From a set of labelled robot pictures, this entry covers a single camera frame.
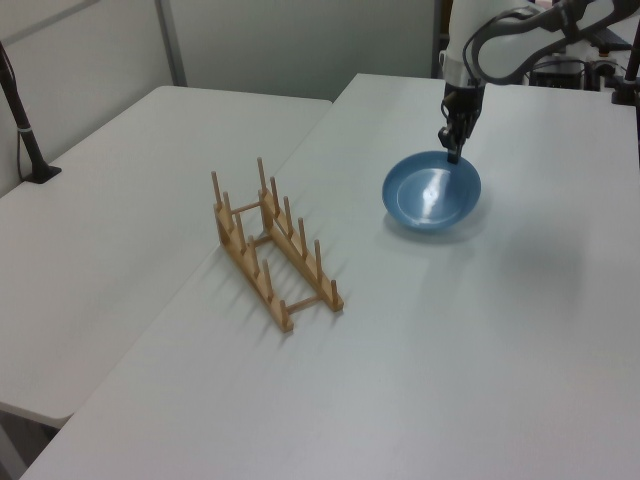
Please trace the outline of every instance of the black stand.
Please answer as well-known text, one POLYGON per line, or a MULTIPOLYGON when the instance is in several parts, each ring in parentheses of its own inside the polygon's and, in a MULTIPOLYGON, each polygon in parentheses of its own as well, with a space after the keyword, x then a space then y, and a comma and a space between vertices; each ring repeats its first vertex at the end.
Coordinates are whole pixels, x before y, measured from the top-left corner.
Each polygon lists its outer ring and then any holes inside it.
POLYGON ((636 38, 631 48, 631 58, 624 78, 616 77, 616 90, 611 96, 611 102, 616 105, 636 105, 636 95, 640 90, 638 83, 638 67, 640 66, 640 22, 636 30, 636 38))
POLYGON ((49 179, 59 174, 62 170, 58 167, 52 167, 48 165, 47 162, 45 162, 42 158, 40 147, 38 147, 38 142, 36 142, 36 137, 33 134, 31 124, 29 123, 29 119, 27 118, 27 113, 24 111, 22 101, 20 100, 20 96, 18 95, 18 87, 16 85, 16 79, 13 76, 13 70, 11 68, 11 63, 9 62, 9 57, 7 57, 7 53, 5 52, 1 42, 0 83, 2 84, 2 90, 7 97, 7 102, 9 102, 9 108, 11 108, 13 118, 15 119, 16 125, 18 126, 18 132, 20 132, 20 136, 22 137, 24 146, 27 149, 27 153, 29 153, 29 158, 31 158, 32 173, 28 175, 24 180, 25 182, 38 184, 45 183, 49 179))

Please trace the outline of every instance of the blue bowl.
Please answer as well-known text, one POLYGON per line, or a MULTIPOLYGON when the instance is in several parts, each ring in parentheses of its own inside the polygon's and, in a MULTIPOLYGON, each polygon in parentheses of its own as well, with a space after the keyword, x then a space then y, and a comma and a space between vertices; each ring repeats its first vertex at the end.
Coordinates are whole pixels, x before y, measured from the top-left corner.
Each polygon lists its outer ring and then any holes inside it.
POLYGON ((465 159, 453 165, 446 152, 422 152, 391 169, 382 187, 382 199, 398 222, 429 232, 466 217, 478 203, 480 190, 480 176, 465 159))

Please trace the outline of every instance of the white wall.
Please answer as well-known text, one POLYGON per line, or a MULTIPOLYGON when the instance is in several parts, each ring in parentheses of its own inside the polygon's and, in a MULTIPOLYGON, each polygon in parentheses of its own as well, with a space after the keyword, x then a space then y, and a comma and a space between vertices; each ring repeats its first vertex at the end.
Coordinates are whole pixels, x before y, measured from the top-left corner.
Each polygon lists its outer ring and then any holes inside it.
POLYGON ((163 3, 191 87, 335 100, 356 73, 431 73, 439 0, 163 3))
MULTIPOLYGON (((154 0, 100 0, 5 48, 46 161, 172 83, 154 0)), ((0 196, 18 184, 15 135, 0 95, 0 196)))

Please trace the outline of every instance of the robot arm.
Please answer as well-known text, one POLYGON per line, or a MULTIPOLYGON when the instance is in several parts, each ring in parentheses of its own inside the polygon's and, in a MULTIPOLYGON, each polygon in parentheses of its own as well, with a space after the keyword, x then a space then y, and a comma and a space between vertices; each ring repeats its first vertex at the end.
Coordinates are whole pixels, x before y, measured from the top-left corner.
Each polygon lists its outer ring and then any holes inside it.
POLYGON ((484 85, 518 81, 545 55, 639 13, 640 0, 562 0, 545 10, 526 0, 455 0, 440 130, 457 163, 482 111, 484 85))

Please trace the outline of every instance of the wooden peg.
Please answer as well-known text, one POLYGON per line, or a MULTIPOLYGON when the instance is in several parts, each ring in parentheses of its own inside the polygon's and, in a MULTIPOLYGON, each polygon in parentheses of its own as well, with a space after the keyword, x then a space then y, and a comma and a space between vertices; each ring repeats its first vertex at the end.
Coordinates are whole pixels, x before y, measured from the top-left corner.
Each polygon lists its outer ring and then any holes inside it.
POLYGON ((211 180, 213 180, 213 192, 216 195, 216 211, 222 208, 222 199, 220 198, 220 186, 218 185, 218 174, 211 172, 211 180))
POLYGON ((271 177, 271 195, 273 195, 273 206, 275 208, 276 217, 280 215, 280 205, 278 204, 278 189, 276 188, 276 179, 271 177))
POLYGON ((302 259, 306 260, 307 259, 307 238, 304 233, 304 220, 302 220, 302 217, 298 218, 298 230, 300 230, 300 247, 302 248, 302 251, 300 252, 300 254, 302 255, 302 259))
POLYGON ((331 280, 331 302, 334 307, 338 305, 338 284, 335 280, 331 280))
POLYGON ((314 242, 316 247, 316 279, 318 283, 322 285, 322 258, 320 257, 320 240, 314 242))
POLYGON ((236 225, 238 226, 238 235, 240 236, 240 253, 244 255, 244 252, 247 251, 247 242, 244 239, 244 228, 242 227, 242 220, 240 219, 240 214, 236 214, 236 225))
POLYGON ((282 328, 287 330, 289 328, 289 312, 287 312, 287 305, 284 300, 280 300, 280 314, 282 315, 282 328))
POLYGON ((260 275, 260 265, 258 265, 258 254, 256 252, 256 244, 253 240, 253 235, 249 236, 249 254, 251 255, 251 263, 253 266, 253 277, 258 278, 260 275))
POLYGON ((262 157, 258 157, 258 172, 260 173, 260 185, 262 187, 262 191, 266 193, 267 182, 264 179, 264 167, 262 166, 262 157))
POLYGON ((233 232, 233 218, 231 218, 231 202, 229 201, 229 192, 222 194, 224 197, 224 206, 227 208, 227 220, 229 221, 229 233, 233 232))
POLYGON ((293 237, 293 223, 291 223, 291 208, 289 207, 289 197, 284 197, 284 213, 287 217, 287 237, 293 237))
POLYGON ((271 303, 273 300, 273 285, 271 284, 271 274, 269 273, 269 262, 265 258, 262 260, 262 271, 264 273, 264 281, 267 284, 267 301, 271 303))

